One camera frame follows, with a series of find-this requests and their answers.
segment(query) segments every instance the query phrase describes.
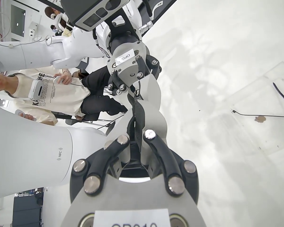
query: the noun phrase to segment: small brown object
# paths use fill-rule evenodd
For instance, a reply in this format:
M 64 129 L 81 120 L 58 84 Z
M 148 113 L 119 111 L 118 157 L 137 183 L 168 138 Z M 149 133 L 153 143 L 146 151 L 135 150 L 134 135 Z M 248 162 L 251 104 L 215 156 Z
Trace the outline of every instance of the small brown object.
M 255 118 L 256 122 L 263 123 L 266 120 L 264 116 L 258 116 Z

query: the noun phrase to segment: clear acrylic box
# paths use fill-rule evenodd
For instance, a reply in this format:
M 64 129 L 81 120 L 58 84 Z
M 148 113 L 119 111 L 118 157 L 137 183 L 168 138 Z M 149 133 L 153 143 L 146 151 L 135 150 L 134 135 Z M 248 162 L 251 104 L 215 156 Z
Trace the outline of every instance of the clear acrylic box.
M 284 62 L 230 96 L 226 102 L 231 110 L 240 114 L 284 116 L 284 99 L 273 82 L 284 95 Z M 255 116 L 232 115 L 253 144 L 265 154 L 270 155 L 284 148 L 284 118 L 265 117 L 265 121 L 257 122 Z

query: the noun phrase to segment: white cable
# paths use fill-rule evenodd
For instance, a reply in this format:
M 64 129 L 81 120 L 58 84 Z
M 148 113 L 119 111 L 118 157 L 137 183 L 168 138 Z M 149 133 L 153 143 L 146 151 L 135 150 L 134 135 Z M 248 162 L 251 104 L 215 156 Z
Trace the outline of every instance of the white cable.
M 8 18 L 8 20 L 9 20 L 9 23 L 10 23 L 9 31 L 7 32 L 6 35 L 4 35 L 4 36 L 0 39 L 0 41 L 1 41 L 1 40 L 3 40 L 3 39 L 10 33 L 10 30 L 11 30 L 11 21 L 10 21 L 10 18 L 9 18 L 5 13 L 0 12 L 0 14 L 3 14 L 4 16 L 6 16 L 6 17 Z M 41 36 L 35 36 L 35 37 L 33 37 L 33 41 L 32 41 L 32 42 L 20 43 L 20 44 L 18 44 L 18 45 L 9 44 L 8 46 L 6 46 L 6 45 L 1 45 L 1 44 L 0 44 L 0 46 L 2 46 L 2 47 L 8 47 L 8 48 L 14 48 L 14 47 L 18 47 L 18 46 L 21 46 L 21 45 L 32 44 L 32 43 L 35 43 L 35 42 L 43 42 L 43 41 L 45 41 L 45 40 L 47 39 L 48 36 L 50 37 L 50 44 L 47 44 L 47 42 L 45 42 L 45 44 L 46 44 L 47 46 L 50 46 L 50 45 L 52 44 L 52 42 L 53 42 L 53 39 L 52 39 L 52 36 L 51 36 L 51 35 L 47 35 L 47 36 L 45 37 L 45 39 L 43 39 L 43 40 L 42 40 L 42 37 L 41 37 Z
M 0 39 L 0 41 L 1 41 L 1 40 L 3 40 L 5 37 L 7 37 L 7 35 L 8 35 L 8 34 L 9 34 L 9 32 L 10 32 L 10 30 L 11 30 L 11 21 L 10 21 L 10 18 L 9 18 L 9 17 L 8 17 L 5 13 L 0 12 L 0 14 L 5 15 L 5 16 L 9 19 L 9 22 L 10 22 L 10 28 L 9 28 L 9 31 L 7 32 L 7 34 L 6 34 L 5 36 L 1 37 L 1 39 Z

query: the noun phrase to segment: silver bolt head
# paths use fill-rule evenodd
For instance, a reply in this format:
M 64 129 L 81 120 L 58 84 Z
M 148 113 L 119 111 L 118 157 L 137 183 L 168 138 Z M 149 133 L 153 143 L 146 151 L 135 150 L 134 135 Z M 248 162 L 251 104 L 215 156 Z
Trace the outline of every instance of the silver bolt head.
M 138 73 L 137 73 L 137 77 L 138 77 L 138 78 L 142 78 L 142 77 L 143 77 L 143 73 L 142 73 L 142 72 L 138 72 Z
M 104 150 L 107 149 L 107 147 L 109 147 L 112 142 L 113 142 L 112 140 L 107 141 L 107 142 L 104 144 L 104 148 L 103 148 L 103 149 L 104 149 Z
M 151 130 L 151 129 L 147 129 L 144 133 L 144 136 L 145 138 L 151 140 L 151 139 L 154 139 L 155 136 L 156 136 L 156 133 L 154 130 Z
M 168 188 L 173 194 L 181 195 L 185 190 L 185 184 L 181 178 L 171 177 L 168 180 Z
M 93 227 L 94 217 L 95 217 L 95 214 L 93 214 L 93 213 L 91 213 L 91 214 L 85 216 L 85 217 L 82 219 L 82 221 L 81 221 L 79 227 Z
M 77 160 L 73 165 L 73 170 L 79 173 L 84 170 L 85 166 L 86 166 L 85 160 Z
M 170 227 L 187 227 L 187 225 L 182 219 L 172 218 L 170 220 Z
M 96 176 L 90 176 L 84 181 L 83 189 L 87 194 L 95 193 L 100 187 L 100 179 Z
M 120 135 L 118 138 L 117 138 L 117 142 L 120 144 L 120 145 L 125 145 L 127 142 L 128 142 L 128 137 L 126 135 Z
M 186 172 L 188 173 L 195 173 L 196 172 L 196 166 L 193 162 L 186 160 L 184 162 L 184 168 L 186 170 Z

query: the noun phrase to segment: woman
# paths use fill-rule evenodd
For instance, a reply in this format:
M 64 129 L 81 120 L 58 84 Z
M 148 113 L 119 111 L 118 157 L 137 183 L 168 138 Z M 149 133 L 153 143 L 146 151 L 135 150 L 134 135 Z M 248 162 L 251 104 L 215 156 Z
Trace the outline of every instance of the woman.
M 60 11 L 53 9 L 52 7 L 46 7 L 44 12 L 48 18 L 55 20 L 54 26 L 56 28 L 60 28 L 62 31 L 64 31 L 65 29 L 72 31 L 72 28 L 66 25 L 66 22 L 68 21 L 66 14 L 63 14 Z

